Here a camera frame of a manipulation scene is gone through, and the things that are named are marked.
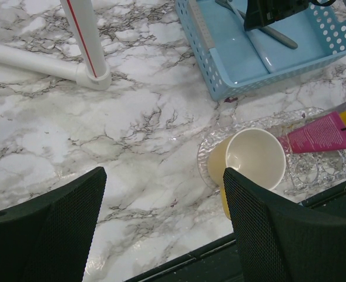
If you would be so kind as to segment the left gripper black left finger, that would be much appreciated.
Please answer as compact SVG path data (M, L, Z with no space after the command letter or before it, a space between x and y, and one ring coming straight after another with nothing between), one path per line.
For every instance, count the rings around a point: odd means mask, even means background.
M97 167L0 210L0 281L82 281L106 178Z

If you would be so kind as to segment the blue plastic basket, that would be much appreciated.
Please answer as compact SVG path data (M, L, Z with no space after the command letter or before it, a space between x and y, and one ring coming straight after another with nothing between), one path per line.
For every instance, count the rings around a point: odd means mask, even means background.
M325 67L346 55L346 18L339 21L333 6L311 4L250 32L240 16L246 1L177 1L175 7L214 100Z

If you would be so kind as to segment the yellow mug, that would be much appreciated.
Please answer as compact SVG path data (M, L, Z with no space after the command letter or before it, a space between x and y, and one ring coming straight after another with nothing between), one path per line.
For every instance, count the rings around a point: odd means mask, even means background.
M212 181L219 185L223 211L229 219L223 180L224 171L228 167L271 190L284 177L285 152L275 136L258 128L243 129L214 148L207 161L207 170Z

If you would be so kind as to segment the light blue toothbrush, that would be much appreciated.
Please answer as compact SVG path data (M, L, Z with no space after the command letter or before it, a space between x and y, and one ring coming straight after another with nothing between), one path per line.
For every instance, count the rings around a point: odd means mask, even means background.
M235 15L238 17L240 23L243 25L244 24L244 19L240 15L240 13L239 13L238 9L236 8L234 2L233 1L227 1L227 2L232 7L232 9L235 12ZM246 29L244 29L244 31L245 31L246 35L248 36L251 44L253 45L255 51L257 52L258 57L261 59L264 67L267 69L267 71L269 73L274 73L276 71L276 69L273 66L272 61L268 57L268 55L265 52L264 48L262 47L260 41L256 37L255 32L254 31L246 31Z

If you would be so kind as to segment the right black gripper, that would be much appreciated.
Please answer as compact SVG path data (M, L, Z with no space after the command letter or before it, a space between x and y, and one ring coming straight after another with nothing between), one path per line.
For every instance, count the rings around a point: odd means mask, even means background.
M303 0L248 0L244 29L259 29L308 8Z

